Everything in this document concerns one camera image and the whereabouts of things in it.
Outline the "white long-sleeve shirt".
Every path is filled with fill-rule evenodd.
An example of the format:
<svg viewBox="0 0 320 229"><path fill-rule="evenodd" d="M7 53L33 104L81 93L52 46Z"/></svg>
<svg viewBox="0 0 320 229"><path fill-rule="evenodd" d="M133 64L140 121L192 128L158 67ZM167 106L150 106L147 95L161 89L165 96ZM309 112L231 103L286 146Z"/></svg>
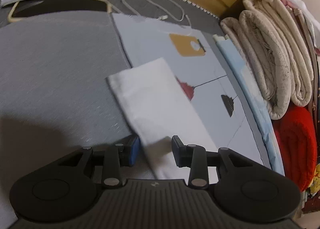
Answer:
<svg viewBox="0 0 320 229"><path fill-rule="evenodd" d="M217 147L190 100L163 58L110 75L107 81L130 128L139 136L155 177L189 178L187 167L176 166L171 138L210 152Z"/></svg>

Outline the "yellow plush toy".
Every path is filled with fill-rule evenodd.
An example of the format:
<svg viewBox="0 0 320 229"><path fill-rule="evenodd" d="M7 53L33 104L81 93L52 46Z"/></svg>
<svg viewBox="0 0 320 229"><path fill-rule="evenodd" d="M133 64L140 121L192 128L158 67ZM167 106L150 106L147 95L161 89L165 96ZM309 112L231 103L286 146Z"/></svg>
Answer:
<svg viewBox="0 0 320 229"><path fill-rule="evenodd" d="M319 178L320 178L320 164L316 166L314 176L312 178L312 182L310 183L310 191L312 194L316 193L319 191Z"/></svg>

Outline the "red fleece blanket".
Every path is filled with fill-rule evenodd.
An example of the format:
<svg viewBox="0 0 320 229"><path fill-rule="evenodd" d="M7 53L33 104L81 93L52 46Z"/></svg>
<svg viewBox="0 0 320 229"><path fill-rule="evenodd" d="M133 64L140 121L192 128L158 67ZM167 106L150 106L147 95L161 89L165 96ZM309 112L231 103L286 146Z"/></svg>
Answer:
<svg viewBox="0 0 320 229"><path fill-rule="evenodd" d="M280 120L272 122L285 176L301 192L310 185L317 165L317 140L310 112L290 104Z"/></svg>

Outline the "grey patterned bed sheet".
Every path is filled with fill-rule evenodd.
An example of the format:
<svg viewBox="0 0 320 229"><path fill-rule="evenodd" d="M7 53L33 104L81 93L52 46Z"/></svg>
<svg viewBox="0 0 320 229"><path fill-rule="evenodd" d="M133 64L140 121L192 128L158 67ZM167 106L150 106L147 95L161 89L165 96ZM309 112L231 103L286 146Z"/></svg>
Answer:
<svg viewBox="0 0 320 229"><path fill-rule="evenodd" d="M130 67L102 12L62 12L19 23L1 9L1 228L16 215L20 177L79 147L131 134L107 77Z"/></svg>

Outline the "cream folded quilt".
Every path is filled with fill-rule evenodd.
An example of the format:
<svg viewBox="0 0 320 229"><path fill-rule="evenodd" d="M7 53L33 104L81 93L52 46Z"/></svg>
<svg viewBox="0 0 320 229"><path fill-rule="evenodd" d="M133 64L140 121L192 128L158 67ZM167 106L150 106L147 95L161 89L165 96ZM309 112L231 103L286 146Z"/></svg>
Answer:
<svg viewBox="0 0 320 229"><path fill-rule="evenodd" d="M242 0L239 17L220 26L254 76L272 120L293 102L305 107L312 98L313 67L298 26L281 0Z"/></svg>

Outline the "black smartphone beige case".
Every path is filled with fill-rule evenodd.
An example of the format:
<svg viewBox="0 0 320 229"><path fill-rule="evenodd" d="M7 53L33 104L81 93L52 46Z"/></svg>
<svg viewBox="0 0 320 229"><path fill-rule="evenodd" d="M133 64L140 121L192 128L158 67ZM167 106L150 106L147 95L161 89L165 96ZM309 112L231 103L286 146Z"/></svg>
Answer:
<svg viewBox="0 0 320 229"><path fill-rule="evenodd" d="M14 3L7 20L19 22L32 16L69 11L110 13L112 5L107 0L24 0Z"/></svg>

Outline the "white folded blanket dark trim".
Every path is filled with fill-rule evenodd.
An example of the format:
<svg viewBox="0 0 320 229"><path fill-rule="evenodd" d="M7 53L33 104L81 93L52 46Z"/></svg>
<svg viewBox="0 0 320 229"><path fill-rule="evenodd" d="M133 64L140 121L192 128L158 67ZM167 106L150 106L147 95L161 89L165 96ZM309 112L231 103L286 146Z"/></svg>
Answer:
<svg viewBox="0 0 320 229"><path fill-rule="evenodd" d="M319 22L302 0L281 0L296 22L311 57L314 85L312 109L315 125L319 124Z"/></svg>

